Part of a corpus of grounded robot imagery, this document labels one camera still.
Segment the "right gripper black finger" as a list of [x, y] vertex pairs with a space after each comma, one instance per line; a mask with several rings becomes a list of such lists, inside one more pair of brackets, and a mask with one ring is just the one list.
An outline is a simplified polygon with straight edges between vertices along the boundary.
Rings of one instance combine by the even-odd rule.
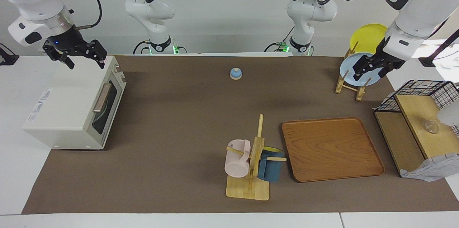
[[86, 43], [85, 57], [94, 60], [99, 68], [105, 67], [105, 59], [108, 52], [98, 40], [92, 40]]
[[60, 53], [49, 41], [45, 41], [42, 48], [52, 61], [59, 61], [67, 65], [69, 69], [74, 69], [75, 63], [68, 58], [67, 54]]

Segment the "brown wooden tray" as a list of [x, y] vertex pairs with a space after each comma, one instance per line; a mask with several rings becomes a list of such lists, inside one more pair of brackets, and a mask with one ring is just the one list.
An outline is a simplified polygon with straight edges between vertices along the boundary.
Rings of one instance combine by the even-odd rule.
[[286, 121], [281, 129], [297, 182], [372, 177], [385, 172], [359, 118]]

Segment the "white round object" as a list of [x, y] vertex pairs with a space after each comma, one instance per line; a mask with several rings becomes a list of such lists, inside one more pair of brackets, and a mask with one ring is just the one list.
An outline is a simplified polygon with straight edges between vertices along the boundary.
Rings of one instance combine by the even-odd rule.
[[436, 114], [437, 119], [444, 125], [454, 126], [459, 124], [459, 104], [449, 104]]

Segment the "light blue plate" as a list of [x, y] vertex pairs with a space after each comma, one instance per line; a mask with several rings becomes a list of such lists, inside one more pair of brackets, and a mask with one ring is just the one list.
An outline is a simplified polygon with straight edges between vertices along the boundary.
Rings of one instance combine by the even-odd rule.
[[379, 72], [382, 70], [382, 67], [375, 68], [360, 76], [355, 75], [354, 65], [366, 56], [370, 59], [374, 58], [372, 53], [355, 53], [343, 60], [340, 66], [340, 75], [346, 83], [352, 86], [365, 86], [372, 85], [381, 79]]

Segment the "wooden plate rack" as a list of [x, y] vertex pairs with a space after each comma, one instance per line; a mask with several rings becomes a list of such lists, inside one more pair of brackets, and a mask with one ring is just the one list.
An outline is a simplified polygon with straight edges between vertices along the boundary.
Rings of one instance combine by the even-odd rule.
[[[350, 48], [347, 52], [346, 52], [346, 55], [344, 56], [344, 59], [347, 59], [349, 56], [351, 56], [352, 54], [355, 53], [355, 49], [357, 47], [357, 45], [359, 44], [359, 42], [357, 41], [354, 46], [352, 48]], [[356, 92], [356, 98], [355, 100], [356, 101], [362, 101], [363, 99], [363, 96], [365, 94], [365, 89], [366, 89], [366, 86], [369, 84], [369, 81], [371, 81], [371, 77], [366, 81], [366, 83], [364, 84], [364, 86], [358, 86], [357, 88], [354, 88], [353, 86], [347, 86], [345, 85], [345, 81], [344, 81], [344, 77], [342, 77], [341, 75], [339, 75], [338, 77], [338, 81], [337, 81], [337, 85], [336, 85], [336, 89], [335, 89], [335, 93], [336, 94], [340, 94], [342, 89], [349, 89], [351, 91], [354, 91]]]

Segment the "pink mug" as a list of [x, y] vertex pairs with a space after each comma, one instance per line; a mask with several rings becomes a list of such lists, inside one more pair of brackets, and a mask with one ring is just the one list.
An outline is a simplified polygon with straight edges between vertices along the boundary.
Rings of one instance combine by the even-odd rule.
[[246, 139], [235, 139], [230, 141], [227, 147], [241, 151], [242, 154], [227, 151], [224, 166], [226, 174], [237, 179], [245, 177], [249, 172], [251, 142]]

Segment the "yellow plate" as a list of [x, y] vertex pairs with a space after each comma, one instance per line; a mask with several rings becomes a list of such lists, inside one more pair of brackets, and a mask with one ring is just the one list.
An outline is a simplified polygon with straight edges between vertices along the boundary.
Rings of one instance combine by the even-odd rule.
[[351, 53], [372, 53], [385, 37], [387, 27], [383, 24], [366, 24], [357, 29], [350, 38]]

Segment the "blue mug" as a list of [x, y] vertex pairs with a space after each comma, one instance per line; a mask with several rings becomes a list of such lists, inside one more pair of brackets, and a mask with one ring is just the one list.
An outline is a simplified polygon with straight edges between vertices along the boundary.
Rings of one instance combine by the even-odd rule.
[[257, 177], [267, 182], [277, 182], [280, 179], [281, 162], [268, 160], [268, 157], [284, 157], [285, 153], [279, 148], [264, 146], [259, 161]]

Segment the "wooden mug rack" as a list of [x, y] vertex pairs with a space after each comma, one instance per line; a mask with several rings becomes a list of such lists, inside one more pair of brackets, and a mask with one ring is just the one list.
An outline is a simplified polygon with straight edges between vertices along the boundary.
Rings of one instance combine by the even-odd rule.
[[[270, 197], [270, 182], [261, 180], [257, 177], [259, 171], [259, 161], [262, 154], [262, 150], [265, 145], [265, 138], [262, 137], [262, 126], [264, 116], [259, 116], [257, 135], [254, 141], [251, 142], [251, 154], [249, 156], [249, 172], [243, 178], [234, 178], [227, 175], [226, 191], [227, 197], [231, 198], [242, 198], [249, 200], [269, 200]], [[235, 153], [242, 154], [241, 151], [229, 148], [226, 146], [226, 151], [232, 151]], [[271, 161], [286, 162], [286, 157], [268, 157]]]

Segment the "brown table mat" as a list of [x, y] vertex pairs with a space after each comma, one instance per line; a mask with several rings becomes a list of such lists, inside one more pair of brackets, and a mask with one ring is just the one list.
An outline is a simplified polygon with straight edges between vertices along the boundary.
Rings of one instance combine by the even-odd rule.
[[[458, 211], [446, 180], [402, 179], [373, 108], [388, 79], [362, 102], [335, 94], [340, 57], [119, 56], [127, 85], [105, 149], [51, 150], [23, 214]], [[229, 76], [232, 68], [242, 78]], [[227, 197], [225, 147], [253, 140], [285, 148], [285, 121], [357, 117], [383, 161], [376, 177], [298, 183], [283, 163], [268, 201]]]

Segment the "oven door with handle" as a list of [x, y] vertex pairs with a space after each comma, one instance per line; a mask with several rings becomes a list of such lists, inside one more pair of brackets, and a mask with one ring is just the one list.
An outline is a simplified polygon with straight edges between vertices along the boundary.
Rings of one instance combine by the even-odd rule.
[[85, 127], [88, 141], [84, 143], [82, 148], [86, 150], [105, 148], [127, 84], [125, 74], [115, 57], [106, 63], [105, 70], [107, 73], [102, 79], [101, 87], [89, 114], [89, 123]]

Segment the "clear glass cup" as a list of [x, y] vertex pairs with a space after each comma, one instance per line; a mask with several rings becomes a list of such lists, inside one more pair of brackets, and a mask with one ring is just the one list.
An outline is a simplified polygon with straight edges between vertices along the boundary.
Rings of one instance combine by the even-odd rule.
[[438, 134], [440, 131], [438, 124], [433, 120], [424, 119], [421, 124], [428, 133]]

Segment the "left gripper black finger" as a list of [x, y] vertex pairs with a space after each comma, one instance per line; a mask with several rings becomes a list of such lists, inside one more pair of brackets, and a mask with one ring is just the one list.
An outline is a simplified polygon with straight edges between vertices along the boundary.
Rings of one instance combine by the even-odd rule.
[[369, 73], [369, 76], [374, 75], [376, 68], [374, 67], [374, 55], [372, 54], [361, 54], [356, 57], [357, 61], [353, 65], [354, 75], [353, 78], [359, 81], [365, 74]]
[[384, 61], [382, 64], [382, 69], [380, 70], [380, 78], [383, 78], [387, 75], [387, 73], [391, 72], [394, 69], [394, 63]]

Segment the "white checkered cloth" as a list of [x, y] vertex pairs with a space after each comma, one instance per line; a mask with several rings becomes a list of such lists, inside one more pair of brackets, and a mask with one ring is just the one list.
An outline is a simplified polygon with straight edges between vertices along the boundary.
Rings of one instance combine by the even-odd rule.
[[413, 171], [401, 169], [400, 176], [406, 179], [418, 179], [433, 182], [459, 174], [459, 154], [446, 153], [426, 159]]

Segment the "white toaster oven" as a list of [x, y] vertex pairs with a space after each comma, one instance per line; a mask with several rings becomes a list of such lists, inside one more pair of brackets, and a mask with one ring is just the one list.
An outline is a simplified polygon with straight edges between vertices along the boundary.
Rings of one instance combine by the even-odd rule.
[[[107, 56], [106, 63], [114, 56]], [[84, 57], [58, 67], [22, 129], [50, 148], [84, 150], [89, 114], [107, 71]]]

